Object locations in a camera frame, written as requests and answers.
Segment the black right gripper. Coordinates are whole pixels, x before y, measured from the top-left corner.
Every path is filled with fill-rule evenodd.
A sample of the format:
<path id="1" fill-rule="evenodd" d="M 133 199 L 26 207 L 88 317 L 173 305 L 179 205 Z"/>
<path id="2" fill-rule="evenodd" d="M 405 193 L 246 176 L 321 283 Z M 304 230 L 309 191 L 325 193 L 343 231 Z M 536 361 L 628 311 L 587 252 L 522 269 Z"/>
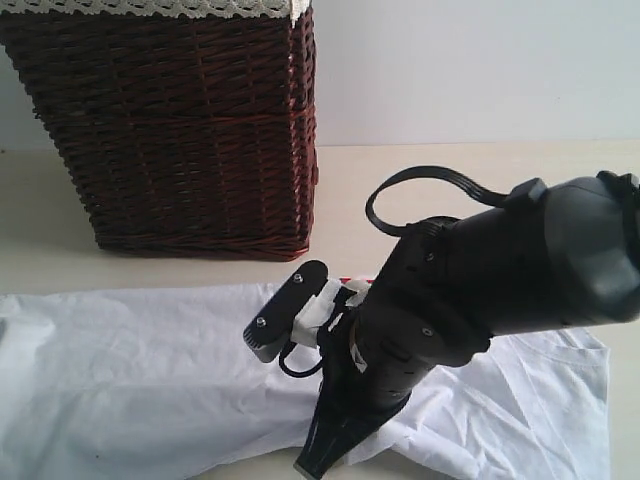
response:
<path id="1" fill-rule="evenodd" d="M 327 332 L 320 395 L 300 472 L 327 472 L 400 412 L 434 368 L 440 335 L 411 315 L 349 309 Z"/>

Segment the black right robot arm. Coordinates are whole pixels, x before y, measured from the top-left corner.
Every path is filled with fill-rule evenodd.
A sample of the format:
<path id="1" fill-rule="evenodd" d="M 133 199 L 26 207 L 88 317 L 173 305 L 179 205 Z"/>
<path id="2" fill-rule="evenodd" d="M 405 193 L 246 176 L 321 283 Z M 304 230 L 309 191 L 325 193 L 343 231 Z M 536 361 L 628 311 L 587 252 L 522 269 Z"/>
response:
<path id="1" fill-rule="evenodd" d="M 437 179 L 484 205 L 465 218 L 396 226 L 397 243 L 362 301 L 318 333 L 319 398 L 296 469 L 321 478 L 395 416 L 437 366 L 460 367 L 493 338 L 626 323 L 639 315 L 639 181 L 602 171 L 507 194 L 445 167 L 389 179 Z"/>

